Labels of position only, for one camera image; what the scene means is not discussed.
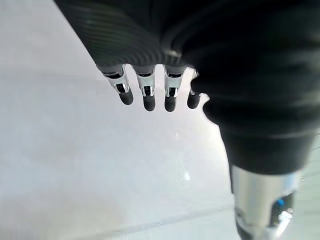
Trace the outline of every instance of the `robotic arm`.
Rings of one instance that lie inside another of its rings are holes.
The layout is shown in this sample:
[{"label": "robotic arm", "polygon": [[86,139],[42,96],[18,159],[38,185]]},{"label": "robotic arm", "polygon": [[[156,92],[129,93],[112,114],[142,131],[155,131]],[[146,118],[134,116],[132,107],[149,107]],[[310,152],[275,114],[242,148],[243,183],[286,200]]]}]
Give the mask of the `robotic arm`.
[{"label": "robotic arm", "polygon": [[186,66],[219,125],[243,240],[278,238],[320,123],[318,0],[55,0],[124,104],[123,64],[155,108],[154,66],[165,66],[165,108],[175,109]]}]

